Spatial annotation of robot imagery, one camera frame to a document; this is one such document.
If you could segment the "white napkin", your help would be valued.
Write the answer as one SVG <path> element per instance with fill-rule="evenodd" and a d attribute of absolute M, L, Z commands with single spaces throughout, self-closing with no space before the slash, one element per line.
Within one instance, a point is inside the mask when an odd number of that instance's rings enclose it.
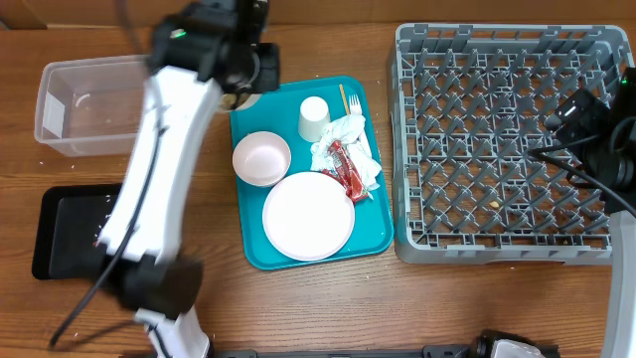
<path fill-rule="evenodd" d="M 311 145 L 311 171 L 327 170 L 336 173 L 334 160 L 328 156 L 328 147 L 336 140 L 340 141 L 348 157 L 352 160 L 366 193 L 380 188 L 377 176 L 382 166 L 376 161 L 367 139 L 363 139 L 366 119 L 361 114 L 349 114 L 329 122 L 321 133 L 318 142 Z"/>

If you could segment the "pink bowl with crumbs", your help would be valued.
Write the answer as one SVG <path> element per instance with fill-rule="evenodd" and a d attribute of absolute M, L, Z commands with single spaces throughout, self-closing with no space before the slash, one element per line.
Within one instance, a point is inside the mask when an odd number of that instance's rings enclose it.
<path fill-rule="evenodd" d="M 233 168 L 243 182 L 270 187 L 282 180 L 291 164 L 291 151 L 279 135 L 259 131 L 243 138 L 233 152 Z"/>

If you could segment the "red snack wrapper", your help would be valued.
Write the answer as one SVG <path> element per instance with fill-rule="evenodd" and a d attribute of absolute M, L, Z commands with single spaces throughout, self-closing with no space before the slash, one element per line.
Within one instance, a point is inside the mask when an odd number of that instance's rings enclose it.
<path fill-rule="evenodd" d="M 339 140 L 335 140 L 328 147 L 327 153 L 334 162 L 334 169 L 322 169 L 321 173 L 339 182 L 344 187 L 346 195 L 353 203 L 357 203 L 368 198 L 369 191 L 363 184 L 361 175 L 352 160 L 349 158 L 342 143 Z"/>

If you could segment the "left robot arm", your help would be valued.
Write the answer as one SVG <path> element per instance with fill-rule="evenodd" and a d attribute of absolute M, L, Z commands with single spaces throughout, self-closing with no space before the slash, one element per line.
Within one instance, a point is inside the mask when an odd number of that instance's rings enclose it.
<path fill-rule="evenodd" d="M 265 1 L 195 1 L 152 31 L 139 131 L 98 239 L 108 286 L 160 357 L 210 357 L 195 302 L 203 265 L 180 256 L 187 194 L 203 138 L 225 96 L 279 86 L 279 51 L 264 43 Z"/>

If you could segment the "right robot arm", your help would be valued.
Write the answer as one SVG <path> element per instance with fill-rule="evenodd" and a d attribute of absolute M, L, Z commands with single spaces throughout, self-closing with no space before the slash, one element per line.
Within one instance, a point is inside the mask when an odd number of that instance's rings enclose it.
<path fill-rule="evenodd" d="M 609 216 L 612 279 L 603 358 L 635 358 L 635 69 L 618 80 L 610 106 L 579 89 L 544 122 L 558 144 L 531 155 L 598 189 Z"/>

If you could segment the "white bowl with nuts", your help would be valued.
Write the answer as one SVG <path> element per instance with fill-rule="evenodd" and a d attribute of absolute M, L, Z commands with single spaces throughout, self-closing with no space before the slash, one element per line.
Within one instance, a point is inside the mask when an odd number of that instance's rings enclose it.
<path fill-rule="evenodd" d="M 224 93 L 218 111 L 230 112 L 245 110 L 254 106 L 260 98 L 260 93 Z"/>

